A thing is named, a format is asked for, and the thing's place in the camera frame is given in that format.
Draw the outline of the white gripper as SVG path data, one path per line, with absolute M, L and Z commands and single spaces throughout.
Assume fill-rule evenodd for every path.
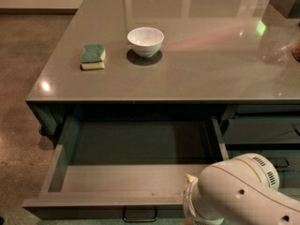
M 204 199 L 198 188 L 198 178 L 186 173 L 183 191 L 183 210 L 190 225 L 220 225 L 221 217 Z

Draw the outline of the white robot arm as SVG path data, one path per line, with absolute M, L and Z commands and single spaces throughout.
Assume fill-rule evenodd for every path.
M 300 225 L 300 202 L 278 191 L 265 157 L 249 153 L 186 176 L 183 208 L 190 225 Z

